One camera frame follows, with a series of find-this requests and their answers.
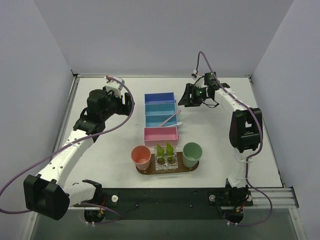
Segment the clear textured plastic box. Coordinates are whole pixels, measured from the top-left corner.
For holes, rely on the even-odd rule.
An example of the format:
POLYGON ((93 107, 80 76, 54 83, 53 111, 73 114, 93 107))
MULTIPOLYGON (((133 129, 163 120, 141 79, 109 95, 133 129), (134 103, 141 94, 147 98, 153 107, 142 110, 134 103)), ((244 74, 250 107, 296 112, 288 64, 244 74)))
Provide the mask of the clear textured plastic box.
POLYGON ((178 164, 178 154, 176 147, 173 146, 174 148, 174 156, 173 156, 173 162, 168 162, 167 161, 167 154, 166 154, 166 146, 162 146, 164 148, 164 162, 159 163, 157 162, 157 146, 154 147, 154 161, 155 161, 155 170, 173 170, 177 169, 179 164, 178 164))

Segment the white toothbrush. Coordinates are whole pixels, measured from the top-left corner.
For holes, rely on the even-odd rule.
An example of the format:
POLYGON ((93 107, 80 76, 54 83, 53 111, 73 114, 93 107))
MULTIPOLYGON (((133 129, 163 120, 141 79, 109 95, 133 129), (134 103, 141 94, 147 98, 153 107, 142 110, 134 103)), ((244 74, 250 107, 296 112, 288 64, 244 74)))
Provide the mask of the white toothbrush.
POLYGON ((180 121, 180 122, 177 122, 177 123, 175 123, 175 124, 172 124, 172 125, 167 125, 167 126, 165 126, 166 128, 167 127, 178 127, 178 126, 181 126, 183 123, 180 121))

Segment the pink toothbrush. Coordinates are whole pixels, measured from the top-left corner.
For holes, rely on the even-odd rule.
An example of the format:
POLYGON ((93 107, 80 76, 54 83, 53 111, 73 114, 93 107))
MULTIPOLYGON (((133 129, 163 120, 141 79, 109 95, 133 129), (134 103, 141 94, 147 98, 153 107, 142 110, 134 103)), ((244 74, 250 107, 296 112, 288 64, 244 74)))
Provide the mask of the pink toothbrush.
POLYGON ((170 116, 168 119, 166 119, 164 122, 162 122, 159 127, 163 127, 167 122, 169 122, 173 117, 181 113, 181 109, 177 110, 172 116, 170 116))

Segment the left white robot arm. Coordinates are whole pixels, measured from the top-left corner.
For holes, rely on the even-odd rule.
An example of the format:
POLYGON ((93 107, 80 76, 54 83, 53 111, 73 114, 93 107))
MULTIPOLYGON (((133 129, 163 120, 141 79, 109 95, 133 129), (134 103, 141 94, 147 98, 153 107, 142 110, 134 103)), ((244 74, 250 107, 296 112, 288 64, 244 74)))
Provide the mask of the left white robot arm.
POLYGON ((65 182, 86 150, 105 131, 106 121, 113 115, 130 117, 134 101, 129 92, 121 94, 115 88, 106 87, 92 90, 86 102, 60 151, 37 175, 25 178, 23 189, 28 210, 60 220, 69 207, 86 201, 92 206, 101 203, 100 183, 85 179, 65 186, 65 182))

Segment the pink plastic cup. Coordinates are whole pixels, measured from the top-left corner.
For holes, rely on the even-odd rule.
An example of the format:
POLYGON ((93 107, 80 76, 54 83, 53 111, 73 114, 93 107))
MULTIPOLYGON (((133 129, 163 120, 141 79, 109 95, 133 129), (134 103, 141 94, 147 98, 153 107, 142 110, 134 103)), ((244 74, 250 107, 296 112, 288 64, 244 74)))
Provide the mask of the pink plastic cup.
POLYGON ((131 158, 138 170, 144 171, 150 166, 151 151, 147 146, 136 146, 131 152, 131 158))

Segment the green plastic cup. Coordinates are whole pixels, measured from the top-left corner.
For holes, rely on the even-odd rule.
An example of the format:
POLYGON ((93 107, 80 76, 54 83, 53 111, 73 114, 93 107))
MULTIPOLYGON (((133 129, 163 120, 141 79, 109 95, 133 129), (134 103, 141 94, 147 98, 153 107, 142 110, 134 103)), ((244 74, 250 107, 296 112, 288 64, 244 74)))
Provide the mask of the green plastic cup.
POLYGON ((193 168, 201 159, 203 150, 201 146, 195 142, 187 143, 182 150, 183 164, 187 168, 193 168))

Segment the yellow-green toothpaste tube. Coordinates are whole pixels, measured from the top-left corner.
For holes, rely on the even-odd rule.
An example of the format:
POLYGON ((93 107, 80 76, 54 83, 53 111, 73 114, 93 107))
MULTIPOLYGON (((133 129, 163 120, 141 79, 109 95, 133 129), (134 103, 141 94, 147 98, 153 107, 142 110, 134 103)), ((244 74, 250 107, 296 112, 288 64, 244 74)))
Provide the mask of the yellow-green toothpaste tube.
POLYGON ((166 143, 166 157, 167 161, 172 163, 174 161, 174 148, 170 143, 166 143))
POLYGON ((156 155, 157 155, 157 162, 163 163, 165 160, 165 150, 159 144, 157 144, 156 146, 156 155))

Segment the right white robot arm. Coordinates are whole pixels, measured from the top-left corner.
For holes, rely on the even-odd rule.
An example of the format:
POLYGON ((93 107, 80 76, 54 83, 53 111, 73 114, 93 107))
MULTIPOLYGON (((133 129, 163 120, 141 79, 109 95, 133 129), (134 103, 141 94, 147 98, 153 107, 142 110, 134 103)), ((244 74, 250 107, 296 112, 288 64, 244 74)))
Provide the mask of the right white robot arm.
POLYGON ((262 111, 243 103, 227 83, 219 83, 214 73, 192 73, 194 83, 187 83, 178 105, 199 107, 211 99, 215 106, 224 108, 231 116, 229 141, 234 149, 235 163, 223 190, 214 193, 215 203, 223 207, 241 208, 250 200, 248 185, 251 154, 259 151, 263 141, 262 111))

